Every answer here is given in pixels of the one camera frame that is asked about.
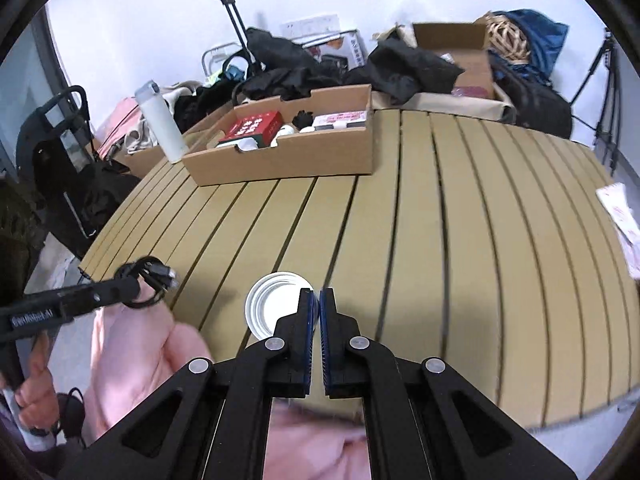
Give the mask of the person's left hand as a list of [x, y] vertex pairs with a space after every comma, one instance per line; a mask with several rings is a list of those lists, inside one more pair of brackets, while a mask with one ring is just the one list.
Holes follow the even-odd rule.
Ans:
[[40, 333], [28, 359], [28, 377], [14, 391], [20, 407], [18, 419], [29, 430], [51, 430], [60, 419], [60, 408], [53, 378], [48, 367], [50, 339]]

